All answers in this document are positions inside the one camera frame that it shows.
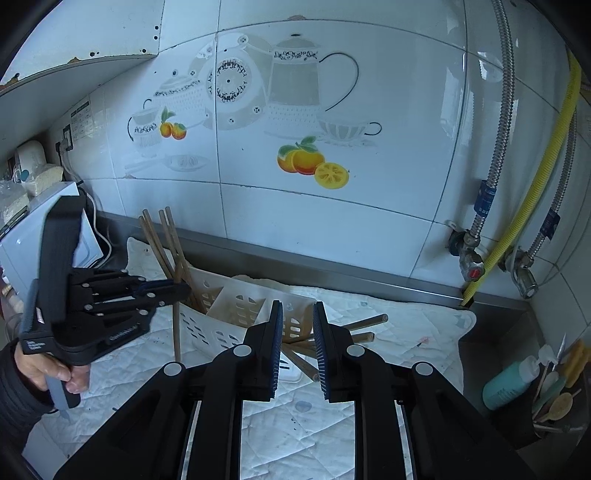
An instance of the label sticker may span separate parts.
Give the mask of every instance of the label sticker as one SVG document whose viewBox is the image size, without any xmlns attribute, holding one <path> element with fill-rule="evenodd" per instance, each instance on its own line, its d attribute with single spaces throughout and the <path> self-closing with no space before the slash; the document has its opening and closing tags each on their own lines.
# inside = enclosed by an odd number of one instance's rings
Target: label sticker
<svg viewBox="0 0 591 480">
<path fill-rule="evenodd" d="M 74 143 L 92 133 L 95 122 L 92 119 L 90 100 L 85 101 L 70 113 L 70 125 L 72 126 L 72 141 Z"/>
</svg>

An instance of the white plastic basket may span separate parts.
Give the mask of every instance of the white plastic basket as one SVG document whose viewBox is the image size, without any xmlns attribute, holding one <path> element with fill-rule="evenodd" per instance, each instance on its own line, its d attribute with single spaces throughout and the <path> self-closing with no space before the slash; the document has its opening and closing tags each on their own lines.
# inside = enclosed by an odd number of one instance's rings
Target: white plastic basket
<svg viewBox="0 0 591 480">
<path fill-rule="evenodd" d="M 197 268 L 191 268 L 190 271 L 207 315 L 181 304 L 181 326 L 187 329 L 193 346 L 212 358 L 225 349 L 242 343 L 248 327 L 268 321 L 274 300 L 283 304 L 284 325 L 311 321 L 315 299 Z M 297 327 L 291 328 L 293 331 L 289 335 L 297 335 Z M 297 382 L 302 376 L 300 369 L 283 354 L 279 368 L 280 380 Z"/>
</svg>

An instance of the yellow gas hose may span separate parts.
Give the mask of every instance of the yellow gas hose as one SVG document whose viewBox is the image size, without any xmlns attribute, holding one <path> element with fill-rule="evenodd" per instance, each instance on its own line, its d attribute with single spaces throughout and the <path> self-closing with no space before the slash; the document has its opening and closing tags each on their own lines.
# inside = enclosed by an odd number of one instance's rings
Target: yellow gas hose
<svg viewBox="0 0 591 480">
<path fill-rule="evenodd" d="M 519 211 L 511 221 L 509 228 L 505 230 L 501 240 L 499 240 L 491 254 L 485 260 L 484 275 L 477 282 L 470 283 L 464 291 L 463 300 L 460 304 L 462 306 L 466 305 L 466 303 L 470 301 L 486 276 L 493 268 L 496 267 L 497 262 L 501 259 L 505 251 L 515 241 L 515 238 L 517 235 L 519 235 L 519 232 L 521 232 L 521 229 L 527 222 L 531 213 L 534 211 L 536 204 L 544 192 L 548 178 L 550 178 L 550 174 L 554 169 L 554 164 L 556 163 L 556 158 L 560 152 L 560 147 L 562 146 L 562 143 L 564 142 L 564 139 L 566 138 L 566 135 L 569 131 L 569 123 L 573 117 L 574 109 L 577 106 L 577 101 L 579 100 L 579 91 L 581 88 L 581 67 L 571 52 L 569 52 L 569 62 L 569 85 L 566 89 L 566 95 L 562 102 L 562 108 L 560 109 L 560 113 L 556 123 L 554 124 L 552 136 L 550 137 L 548 146 L 546 146 L 542 161 L 538 166 L 538 171 L 535 173 L 535 177 L 530 185 L 529 190 L 527 191 L 527 195 L 519 206 Z"/>
</svg>

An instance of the plastic bag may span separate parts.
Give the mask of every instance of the plastic bag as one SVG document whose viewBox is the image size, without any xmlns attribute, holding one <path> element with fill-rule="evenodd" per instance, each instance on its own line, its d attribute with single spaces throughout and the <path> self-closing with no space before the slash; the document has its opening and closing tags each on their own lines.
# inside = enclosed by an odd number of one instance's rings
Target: plastic bag
<svg viewBox="0 0 591 480">
<path fill-rule="evenodd" d="M 29 205 L 25 189 L 13 181 L 0 181 L 0 228 Z"/>
<path fill-rule="evenodd" d="M 44 192 L 54 183 L 61 181 L 64 175 L 64 169 L 58 165 L 44 163 L 37 166 L 27 177 L 24 172 L 21 173 L 22 186 L 30 197 L 36 197 Z"/>
</svg>

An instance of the power cord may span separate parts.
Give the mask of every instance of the power cord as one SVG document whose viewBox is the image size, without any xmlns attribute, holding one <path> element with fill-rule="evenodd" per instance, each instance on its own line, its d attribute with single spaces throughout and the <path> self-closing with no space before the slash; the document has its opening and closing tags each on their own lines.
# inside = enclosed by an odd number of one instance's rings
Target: power cord
<svg viewBox="0 0 591 480">
<path fill-rule="evenodd" d="M 78 187 L 78 189 L 81 190 L 86 195 L 86 197 L 90 200 L 90 202 L 92 203 L 92 210 L 93 210 L 92 211 L 92 229 L 93 229 L 95 235 L 98 238 L 100 238 L 106 244 L 106 246 L 108 248 L 107 254 L 104 255 L 102 257 L 102 259 L 97 260 L 96 262 L 94 262 L 91 265 L 91 268 L 100 268 L 103 265 L 105 265 L 109 261 L 109 259 L 111 258 L 111 254 L 113 253 L 113 246 L 111 245 L 111 242 L 109 242 L 107 240 L 107 238 L 104 235 L 102 235 L 102 233 L 100 233 L 98 228 L 96 227 L 96 212 L 97 212 L 96 202 L 95 202 L 94 198 L 92 197 L 92 195 L 81 187 L 81 185 L 84 183 L 84 180 L 82 180 L 72 170 L 72 166 L 70 165 L 70 160 L 68 158 L 68 155 L 66 154 L 66 150 L 64 149 L 62 152 L 64 142 L 65 142 L 65 140 L 62 140 L 61 142 L 56 143 L 56 151 L 57 151 L 57 155 L 60 157 L 60 163 L 64 167 L 67 174 L 71 178 L 73 178 L 73 180 L 76 182 L 76 186 Z"/>
</svg>

